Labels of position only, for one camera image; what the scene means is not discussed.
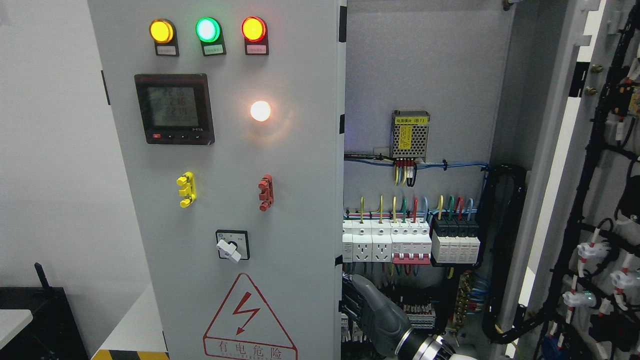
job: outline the yellow terminal connector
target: yellow terminal connector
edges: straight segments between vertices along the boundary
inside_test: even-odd
[[[181,208],[188,208],[197,198],[196,195],[196,183],[193,173],[190,171],[185,172],[175,183],[180,187],[178,194],[183,197],[180,201]]]

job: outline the gray robot arm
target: gray robot arm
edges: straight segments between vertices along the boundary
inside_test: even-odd
[[[360,275],[342,276],[342,304],[381,355],[399,360],[474,360],[452,354],[427,334],[416,331],[407,315]]]

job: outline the white table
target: white table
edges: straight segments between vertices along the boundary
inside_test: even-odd
[[[166,352],[154,289],[149,284],[100,349]]]
[[[31,310],[0,309],[0,348],[8,344],[32,320]]]

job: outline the black and yellow hazard stripe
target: black and yellow hazard stripe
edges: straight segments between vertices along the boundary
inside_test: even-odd
[[[166,352],[98,350],[92,360],[169,360]]]

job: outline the green indicator light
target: green indicator light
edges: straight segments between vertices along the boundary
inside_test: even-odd
[[[202,17],[196,23],[196,34],[203,42],[214,42],[220,36],[220,24],[210,17]]]

